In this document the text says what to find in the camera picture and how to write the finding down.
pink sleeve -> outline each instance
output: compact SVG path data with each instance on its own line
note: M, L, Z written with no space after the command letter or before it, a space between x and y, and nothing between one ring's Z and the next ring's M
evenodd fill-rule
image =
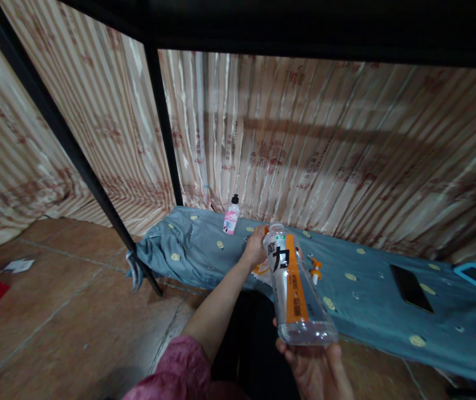
M171 340L156 372L134 386L123 400L206 399L210 365L199 343L191 336Z

curtain with red pattern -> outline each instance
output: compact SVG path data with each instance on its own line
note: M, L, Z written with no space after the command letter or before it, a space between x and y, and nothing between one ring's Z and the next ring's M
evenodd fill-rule
M46 0L0 1L127 229L174 206L143 46ZM0 53L0 244L42 215L111 226Z
M185 205L222 212L238 193L247 218L476 257L476 69L160 58Z

smartphone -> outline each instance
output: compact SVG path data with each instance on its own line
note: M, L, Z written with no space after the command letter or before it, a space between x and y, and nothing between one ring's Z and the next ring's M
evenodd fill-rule
M414 273L395 265L391 265L391 268L403 300L408 304L433 314L434 310L427 296L425 296L425 292L421 289Z

clear plastic bottle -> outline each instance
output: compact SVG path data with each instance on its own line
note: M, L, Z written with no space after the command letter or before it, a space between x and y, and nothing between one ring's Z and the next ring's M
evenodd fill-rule
M328 346L338 341L338 330L323 309L299 240L281 223L269 226L264 248L271 269L278 335L283 342Z
M235 194L231 200L231 205L225 210L225 220L223 221L223 232L225 233L234 234L236 230L240 213L238 202L238 195Z

white paper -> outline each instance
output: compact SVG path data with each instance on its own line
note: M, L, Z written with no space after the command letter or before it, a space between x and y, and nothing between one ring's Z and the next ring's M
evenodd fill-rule
M27 271L28 269L30 269L33 262L34 260L25 260L25 259L12 261L1 272L12 271L12 273L19 273L19 272Z

